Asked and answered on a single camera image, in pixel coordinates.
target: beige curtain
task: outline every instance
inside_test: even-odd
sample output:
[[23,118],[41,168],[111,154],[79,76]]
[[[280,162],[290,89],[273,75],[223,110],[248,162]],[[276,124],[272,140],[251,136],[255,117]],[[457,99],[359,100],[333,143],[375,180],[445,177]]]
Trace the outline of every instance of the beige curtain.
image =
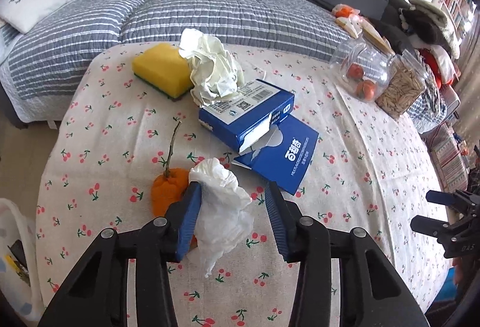
[[480,139],[480,9],[476,9],[472,29],[460,46],[460,59],[457,61],[462,72],[460,80],[454,85],[460,97],[457,113],[460,117],[455,131],[462,136],[470,149],[470,163],[473,165],[474,145]]

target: yellow sponge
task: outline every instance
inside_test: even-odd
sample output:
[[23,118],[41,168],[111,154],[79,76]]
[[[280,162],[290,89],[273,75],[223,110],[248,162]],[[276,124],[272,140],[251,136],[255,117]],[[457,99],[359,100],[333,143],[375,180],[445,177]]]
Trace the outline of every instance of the yellow sponge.
[[194,87],[190,68],[178,48],[161,43],[132,61],[133,73],[172,98],[178,98]]

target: crumpled tissue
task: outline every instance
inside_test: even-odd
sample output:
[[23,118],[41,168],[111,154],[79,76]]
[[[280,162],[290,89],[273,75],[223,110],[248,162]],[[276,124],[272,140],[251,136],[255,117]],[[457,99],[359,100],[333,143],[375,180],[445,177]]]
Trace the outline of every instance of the crumpled tissue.
[[191,169],[189,182],[192,181],[202,186],[202,206],[194,230],[198,247],[187,257],[208,277],[217,259],[251,233],[254,219],[244,211],[251,198],[217,158],[205,159]]
[[198,106],[238,96],[237,89],[245,84],[242,68],[217,37],[185,29],[179,48],[178,53],[188,60],[191,68],[194,88],[190,93]]

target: clear glass jar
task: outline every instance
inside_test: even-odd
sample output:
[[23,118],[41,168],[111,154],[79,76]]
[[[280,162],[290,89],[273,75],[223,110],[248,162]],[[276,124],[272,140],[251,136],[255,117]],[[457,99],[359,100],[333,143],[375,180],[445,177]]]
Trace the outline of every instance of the clear glass jar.
[[338,46],[330,58],[330,69],[352,96],[373,102],[392,79],[392,62],[397,55],[385,55],[361,37]]

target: qr code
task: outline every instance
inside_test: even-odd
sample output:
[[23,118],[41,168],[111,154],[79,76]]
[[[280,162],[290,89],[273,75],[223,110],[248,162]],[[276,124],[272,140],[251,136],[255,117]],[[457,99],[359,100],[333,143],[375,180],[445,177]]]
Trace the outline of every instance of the qr code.
[[249,104],[246,101],[242,101],[239,104],[237,104],[237,107],[239,107],[242,110],[247,110],[250,106],[251,106],[251,104]]

